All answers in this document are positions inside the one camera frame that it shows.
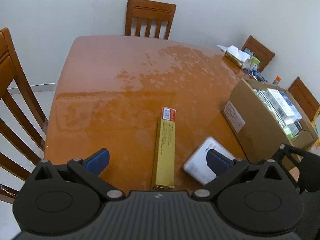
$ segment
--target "bottle with green cap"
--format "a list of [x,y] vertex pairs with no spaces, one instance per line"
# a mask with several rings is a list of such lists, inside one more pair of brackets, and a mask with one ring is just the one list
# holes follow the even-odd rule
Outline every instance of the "bottle with green cap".
[[256,57],[252,57],[251,58],[250,69],[257,70],[259,64],[260,64],[260,60],[258,60]]

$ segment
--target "baseboard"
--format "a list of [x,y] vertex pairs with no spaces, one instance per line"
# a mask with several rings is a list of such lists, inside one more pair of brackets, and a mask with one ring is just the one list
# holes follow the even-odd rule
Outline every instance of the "baseboard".
[[[56,90],[57,84],[52,83],[52,84],[34,85],[30,87],[33,92],[54,91]],[[11,95],[20,94],[20,91],[18,88],[8,88],[8,92]]]

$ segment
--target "white logo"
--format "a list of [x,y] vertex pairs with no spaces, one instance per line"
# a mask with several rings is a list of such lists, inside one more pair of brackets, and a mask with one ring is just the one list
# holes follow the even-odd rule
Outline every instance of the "white logo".
[[162,197],[163,197],[163,195],[161,193],[158,193],[157,195],[155,195],[155,198],[157,198],[157,199],[160,199]]

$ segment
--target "glossy tabletop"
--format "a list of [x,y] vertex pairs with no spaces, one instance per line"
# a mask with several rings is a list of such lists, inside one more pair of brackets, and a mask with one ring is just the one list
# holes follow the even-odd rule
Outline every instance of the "glossy tabletop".
[[46,159],[63,164],[101,148],[110,164],[100,177],[128,193],[149,190],[157,119],[176,109],[175,190],[200,184],[182,165],[212,136],[245,158],[221,109],[243,72],[223,52],[181,42],[130,37],[78,37],[55,92]]

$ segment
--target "barcode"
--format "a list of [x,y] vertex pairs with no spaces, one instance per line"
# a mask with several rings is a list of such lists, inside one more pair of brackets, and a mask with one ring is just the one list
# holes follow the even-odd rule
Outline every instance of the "barcode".
[[163,109],[163,119],[170,121],[170,109],[169,108]]
[[282,109],[279,107],[277,112],[279,113],[279,115],[281,116],[281,118],[284,118],[285,117],[285,114],[284,112],[282,111]]

